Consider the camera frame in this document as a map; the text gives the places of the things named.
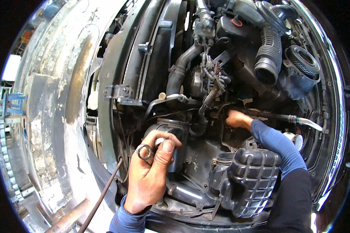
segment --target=blue sleeve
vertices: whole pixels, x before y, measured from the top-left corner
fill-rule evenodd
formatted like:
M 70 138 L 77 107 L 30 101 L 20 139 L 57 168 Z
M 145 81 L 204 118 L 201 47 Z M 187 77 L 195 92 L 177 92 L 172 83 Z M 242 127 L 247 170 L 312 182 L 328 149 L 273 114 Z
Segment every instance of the blue sleeve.
M 307 167 L 296 146 L 284 134 L 268 127 L 260 120 L 253 120 L 250 126 L 253 137 L 261 143 L 264 148 L 276 152 L 281 156 L 281 179 L 289 172 L 302 168 L 307 171 Z
M 118 208 L 117 212 L 113 216 L 110 222 L 109 232 L 112 233 L 142 233 L 145 231 L 145 216 L 150 210 L 151 205 L 145 208 L 139 214 L 130 214 L 124 208 L 126 202 L 125 195 L 121 201 L 121 207 Z

